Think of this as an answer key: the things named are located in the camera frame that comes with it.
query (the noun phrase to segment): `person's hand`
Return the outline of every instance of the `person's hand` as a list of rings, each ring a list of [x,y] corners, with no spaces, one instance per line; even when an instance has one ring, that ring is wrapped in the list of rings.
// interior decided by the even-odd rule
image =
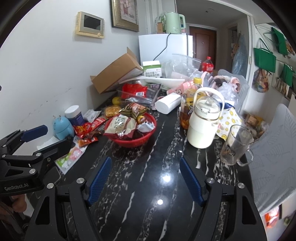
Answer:
[[[4,203],[1,203],[1,205],[4,205],[9,211],[15,211],[17,213],[22,213],[27,209],[27,203],[25,201],[24,194],[12,196],[12,199],[14,200],[12,207],[9,207]],[[9,215],[9,213],[0,206],[0,215]]]

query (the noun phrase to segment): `clear glass cup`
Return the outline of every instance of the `clear glass cup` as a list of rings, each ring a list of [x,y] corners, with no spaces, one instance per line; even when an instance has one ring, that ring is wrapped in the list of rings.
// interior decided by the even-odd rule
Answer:
[[[227,165],[234,165],[236,163],[242,167],[249,165],[254,159],[254,155],[250,150],[252,142],[254,142],[254,138],[248,129],[240,125],[233,125],[220,152],[221,161]],[[240,158],[247,151],[251,154],[251,161],[242,163]]]

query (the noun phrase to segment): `green bag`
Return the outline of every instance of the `green bag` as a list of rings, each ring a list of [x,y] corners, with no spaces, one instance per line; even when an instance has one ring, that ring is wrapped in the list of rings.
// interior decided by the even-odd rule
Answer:
[[[294,70],[292,69],[292,67],[287,64],[284,64],[284,68],[280,77],[290,87],[292,87],[293,73],[294,73]]]
[[[274,34],[276,36],[276,42],[272,41],[270,38],[266,36],[270,41],[275,43],[277,51],[282,55],[288,55],[288,50],[286,46],[286,39],[285,36],[275,28],[271,28],[272,32],[265,33],[265,34]]]
[[[265,69],[269,72],[275,73],[276,71],[276,57],[269,50],[262,39],[259,39],[260,48],[254,48],[255,65],[260,69]],[[261,48],[261,42],[267,49]]]

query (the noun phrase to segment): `doorway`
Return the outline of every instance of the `doorway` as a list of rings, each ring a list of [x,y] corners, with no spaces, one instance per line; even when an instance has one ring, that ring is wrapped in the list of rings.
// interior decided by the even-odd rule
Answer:
[[[193,57],[203,62],[210,56],[216,65],[216,31],[190,26],[189,34],[193,36]]]

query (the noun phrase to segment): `food package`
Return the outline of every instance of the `food package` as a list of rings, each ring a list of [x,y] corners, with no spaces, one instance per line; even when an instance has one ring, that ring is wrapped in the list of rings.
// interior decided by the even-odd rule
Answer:
[[[145,122],[143,124],[138,125],[137,130],[142,133],[148,133],[153,131],[154,128],[154,123]]]
[[[85,120],[87,120],[89,123],[93,123],[95,119],[97,119],[99,117],[99,115],[101,114],[101,111],[94,111],[92,110],[88,110],[84,115],[83,118]]]
[[[104,114],[106,118],[111,118],[113,116],[118,115],[118,113],[121,111],[121,107],[118,105],[111,105],[104,109]]]
[[[137,122],[133,118],[125,115],[115,116],[105,130],[104,136],[120,139],[132,138],[136,126]]]
[[[132,117],[136,120],[139,115],[143,115],[148,110],[149,108],[143,105],[130,103],[120,111],[120,114]]]
[[[133,96],[146,97],[147,89],[147,86],[142,86],[140,84],[124,84],[122,87],[121,98],[128,99]]]
[[[75,134],[84,139],[85,137],[92,137],[95,134],[95,130],[99,128],[107,119],[99,117],[93,121],[93,123],[85,123],[83,126],[74,126]]]

